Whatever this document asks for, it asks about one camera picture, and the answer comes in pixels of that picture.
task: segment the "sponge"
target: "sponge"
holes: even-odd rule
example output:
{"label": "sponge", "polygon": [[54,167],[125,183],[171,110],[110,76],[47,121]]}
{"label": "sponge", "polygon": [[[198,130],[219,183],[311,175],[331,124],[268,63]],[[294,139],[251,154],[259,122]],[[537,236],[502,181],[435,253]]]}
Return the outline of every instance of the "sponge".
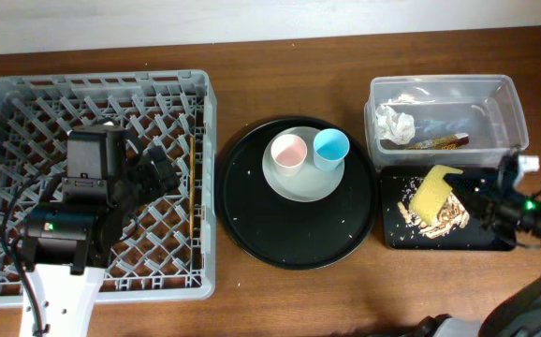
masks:
{"label": "sponge", "polygon": [[451,193],[451,186],[443,180],[448,173],[461,174],[462,170],[443,165],[432,167],[410,202],[412,211],[429,225],[436,220]]}

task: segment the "wooden table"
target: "wooden table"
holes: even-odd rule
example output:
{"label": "wooden table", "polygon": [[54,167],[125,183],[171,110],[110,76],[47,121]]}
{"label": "wooden table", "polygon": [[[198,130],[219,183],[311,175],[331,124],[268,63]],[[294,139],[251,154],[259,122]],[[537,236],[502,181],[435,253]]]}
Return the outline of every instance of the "wooden table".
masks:
{"label": "wooden table", "polygon": [[[541,157],[541,27],[0,56],[0,76],[201,68],[218,97],[219,148],[256,121],[325,119],[365,143],[363,106],[377,76],[506,74]],[[521,190],[541,186],[541,170]],[[541,250],[408,252],[382,227],[345,260],[283,271],[245,254],[218,224],[216,290],[205,301],[98,305],[90,336],[329,335],[413,326],[426,315],[479,320],[541,275]],[[15,336],[21,310],[0,310]]]}

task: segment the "plastic cup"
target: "plastic cup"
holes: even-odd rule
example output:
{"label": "plastic cup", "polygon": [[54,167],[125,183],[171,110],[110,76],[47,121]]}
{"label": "plastic cup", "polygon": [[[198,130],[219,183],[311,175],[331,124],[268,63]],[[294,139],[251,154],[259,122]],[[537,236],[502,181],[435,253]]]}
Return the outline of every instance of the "plastic cup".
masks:
{"label": "plastic cup", "polygon": [[279,174],[297,174],[308,154],[306,142],[296,135],[282,135],[272,142],[270,156]]}
{"label": "plastic cup", "polygon": [[349,139],[337,129],[324,129],[314,137],[314,165],[322,171],[333,171],[349,152]]}

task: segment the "lattice crate bottom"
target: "lattice crate bottom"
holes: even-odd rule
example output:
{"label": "lattice crate bottom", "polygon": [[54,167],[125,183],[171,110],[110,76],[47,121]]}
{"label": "lattice crate bottom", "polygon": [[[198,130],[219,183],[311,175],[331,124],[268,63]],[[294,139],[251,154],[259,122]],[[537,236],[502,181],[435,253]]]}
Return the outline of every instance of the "lattice crate bottom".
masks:
{"label": "lattice crate bottom", "polygon": [[[198,134],[201,136],[203,133],[203,102],[201,99],[198,101],[195,96],[181,98],[178,95],[174,97],[158,95],[143,98],[144,106],[139,108],[135,106],[134,99],[131,102],[125,99],[116,102],[116,99],[109,97],[107,100],[94,102],[88,97],[85,100],[61,99],[63,103],[39,99],[27,106],[18,99],[15,100],[14,104],[20,113],[7,123],[8,137],[4,144],[7,149],[7,160],[0,166],[0,171],[5,177],[1,184],[4,187],[0,188],[0,197],[6,204],[12,199],[20,181],[33,174],[36,167],[41,167],[47,162],[45,156],[66,149],[62,147],[65,145],[64,130],[70,130],[77,125],[89,125],[98,117],[109,117],[125,128],[134,129],[142,141],[164,146],[168,156],[179,169],[178,175],[182,185],[179,195],[164,196],[139,210],[139,229],[134,235],[134,238],[138,238],[118,243],[113,247],[102,291],[199,286],[199,271],[194,269],[194,265],[201,268],[200,243],[199,239],[191,242],[189,240],[187,198],[189,145],[186,134],[196,136],[198,145],[195,149],[195,161],[197,168],[201,167],[202,149]],[[191,114],[186,116],[183,105],[185,102],[189,103],[190,110],[195,116]],[[23,144],[27,139],[31,139],[33,143]],[[60,142],[53,143],[53,139],[59,139]],[[131,155],[133,149],[128,147],[128,151]],[[53,168],[51,175],[64,171],[65,165],[66,162]],[[195,186],[199,188],[201,168],[197,172]],[[47,179],[42,178],[39,183],[23,193],[7,229],[10,241],[17,235],[22,219],[36,204],[46,183]],[[55,199],[62,199],[60,188]],[[5,207],[0,212],[0,220],[4,209]],[[199,216],[199,210],[195,210],[195,214]],[[124,226],[124,233],[130,232],[133,226],[132,222],[128,221]],[[198,230],[199,226],[195,225],[196,236]],[[0,254],[0,271],[6,272],[5,277],[0,277],[0,295],[15,295],[21,291],[11,262]]]}

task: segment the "dish rack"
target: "dish rack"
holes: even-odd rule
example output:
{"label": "dish rack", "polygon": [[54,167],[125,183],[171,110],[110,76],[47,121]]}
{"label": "dish rack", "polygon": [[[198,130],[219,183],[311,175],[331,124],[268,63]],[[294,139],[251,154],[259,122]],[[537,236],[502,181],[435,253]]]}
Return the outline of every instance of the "dish rack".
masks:
{"label": "dish rack", "polygon": [[[67,132],[103,118],[132,129],[148,147],[163,146],[181,183],[176,191],[138,209],[138,231],[112,247],[96,303],[208,298],[215,282],[216,98],[204,71],[0,78],[0,225],[22,183],[46,165],[47,158],[66,152]],[[192,238],[190,137],[196,147]],[[130,145],[127,151],[133,151]],[[54,165],[22,194],[8,221],[11,242],[49,177],[65,168],[66,161]],[[54,198],[62,197],[59,187]],[[133,226],[127,221],[124,234]],[[0,246],[0,307],[21,306],[21,294],[17,271]]]}

